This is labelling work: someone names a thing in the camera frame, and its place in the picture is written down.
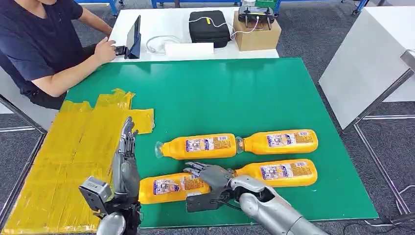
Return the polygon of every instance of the bottle label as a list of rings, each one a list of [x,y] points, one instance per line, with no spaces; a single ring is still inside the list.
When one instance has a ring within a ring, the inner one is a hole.
[[[185,190],[202,188],[205,184],[202,180],[199,179],[198,176],[195,175],[184,176],[180,180],[180,183],[182,185],[182,188],[184,188]]]
[[[186,152],[203,150],[225,149],[231,147],[231,141],[227,136],[217,136],[204,139],[186,140]]]
[[[313,138],[308,131],[267,135],[268,146],[271,148],[281,147],[286,145],[312,143]]]
[[[178,192],[179,190],[179,185],[172,180],[155,180],[153,184],[154,195]]]
[[[264,180],[293,178],[312,174],[311,169],[308,167],[306,162],[265,165],[261,166],[261,173]]]

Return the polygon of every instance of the man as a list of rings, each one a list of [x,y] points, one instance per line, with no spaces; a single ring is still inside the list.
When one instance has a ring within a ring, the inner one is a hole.
[[[60,109],[69,88],[115,58],[107,38],[82,48],[75,19],[111,33],[74,0],[0,0],[0,66],[34,104]]]

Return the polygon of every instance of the bottle cap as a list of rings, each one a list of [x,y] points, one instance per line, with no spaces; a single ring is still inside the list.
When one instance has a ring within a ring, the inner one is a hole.
[[[163,143],[160,141],[157,141],[156,146],[154,146],[154,152],[156,153],[156,158],[164,157],[162,147],[163,147]]]
[[[236,141],[236,152],[242,153],[243,151],[245,151],[244,139],[238,136],[235,138],[235,141]]]

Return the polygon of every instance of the orange juice bottle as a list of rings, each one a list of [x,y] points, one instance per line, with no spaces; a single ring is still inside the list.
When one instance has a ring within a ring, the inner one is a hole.
[[[250,175],[274,188],[308,186],[317,180],[317,170],[308,159],[251,163],[234,174]],[[209,185],[198,177],[178,173],[142,179],[138,200],[142,204],[184,201],[188,196],[208,192]]]
[[[236,154],[233,134],[213,134],[178,137],[155,146],[156,157],[171,157],[177,160],[230,158]]]
[[[251,163],[235,175],[250,175],[274,188],[308,186],[317,181],[316,167],[308,159]]]
[[[255,154],[310,153],[319,145],[313,130],[258,132],[236,138],[238,148]]]
[[[209,191],[209,185],[197,176],[177,173],[142,179],[138,200],[142,204],[183,201],[188,196]]]

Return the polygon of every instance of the yellow masking tape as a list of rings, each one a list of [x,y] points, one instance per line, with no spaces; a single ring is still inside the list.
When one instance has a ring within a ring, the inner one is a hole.
[[[130,110],[131,92],[120,89],[87,102],[65,101],[2,230],[2,234],[95,232],[92,214],[78,186],[89,176],[111,183],[111,165],[127,116],[139,134],[151,133],[154,111]]]

